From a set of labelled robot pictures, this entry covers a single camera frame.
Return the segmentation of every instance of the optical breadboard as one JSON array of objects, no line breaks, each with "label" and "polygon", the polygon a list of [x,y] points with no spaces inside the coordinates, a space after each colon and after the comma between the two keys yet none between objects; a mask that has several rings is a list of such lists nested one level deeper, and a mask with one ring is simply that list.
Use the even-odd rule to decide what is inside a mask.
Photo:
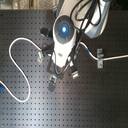
[{"label": "optical breadboard", "polygon": [[[0,80],[24,99],[27,83],[9,58],[9,45],[18,37],[40,47],[53,43],[41,36],[40,28],[52,28],[55,17],[42,10],[1,10],[0,14]],[[104,57],[128,54],[128,12],[110,11],[103,34],[95,39],[84,36],[82,42],[95,56],[98,48]],[[0,93],[0,128],[128,128],[128,58],[104,61],[103,69],[97,69],[97,61],[81,46],[79,78],[73,80],[68,68],[51,93],[46,71],[50,57],[40,64],[38,50],[23,40],[13,46],[12,56],[28,77],[31,96],[19,103],[6,89]]]}]

